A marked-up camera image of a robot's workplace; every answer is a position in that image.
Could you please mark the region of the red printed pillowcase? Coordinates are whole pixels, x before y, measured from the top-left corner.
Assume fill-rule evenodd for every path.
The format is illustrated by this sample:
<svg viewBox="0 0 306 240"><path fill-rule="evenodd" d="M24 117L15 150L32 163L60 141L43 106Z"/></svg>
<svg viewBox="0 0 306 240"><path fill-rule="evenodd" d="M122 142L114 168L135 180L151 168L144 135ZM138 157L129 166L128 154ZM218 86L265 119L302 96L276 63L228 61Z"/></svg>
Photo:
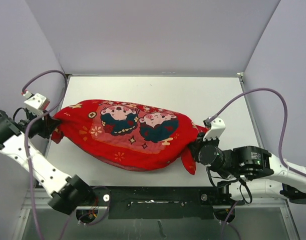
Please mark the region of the red printed pillowcase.
<svg viewBox="0 0 306 240"><path fill-rule="evenodd" d="M136 172L163 169L181 158L184 168L195 174L189 145L208 131L179 112L102 99L70 105L54 117L60 124L53 142L68 138L89 155Z"/></svg>

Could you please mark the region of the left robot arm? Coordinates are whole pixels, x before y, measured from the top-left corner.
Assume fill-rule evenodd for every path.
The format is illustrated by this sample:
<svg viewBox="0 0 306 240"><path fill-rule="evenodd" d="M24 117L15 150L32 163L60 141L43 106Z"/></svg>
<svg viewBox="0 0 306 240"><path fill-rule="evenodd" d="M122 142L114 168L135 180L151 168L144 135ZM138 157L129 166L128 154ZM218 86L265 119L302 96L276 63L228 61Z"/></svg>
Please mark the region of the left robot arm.
<svg viewBox="0 0 306 240"><path fill-rule="evenodd" d="M77 175L70 176L53 166L25 134L29 121L14 122L0 110L0 153L16 161L37 180L50 197L48 205L70 215L77 207L96 200L93 189Z"/></svg>

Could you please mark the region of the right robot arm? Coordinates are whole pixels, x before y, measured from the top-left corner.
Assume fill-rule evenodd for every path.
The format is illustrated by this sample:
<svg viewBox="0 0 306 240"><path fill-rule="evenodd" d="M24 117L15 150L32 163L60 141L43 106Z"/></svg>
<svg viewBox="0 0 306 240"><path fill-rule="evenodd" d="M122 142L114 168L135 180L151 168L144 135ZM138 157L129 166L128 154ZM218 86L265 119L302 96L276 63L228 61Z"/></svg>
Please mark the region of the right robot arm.
<svg viewBox="0 0 306 240"><path fill-rule="evenodd" d="M188 145L193 160L206 167L220 204L252 203L254 198L285 199L306 205L306 167L281 162L257 146L221 150L219 139L197 139Z"/></svg>

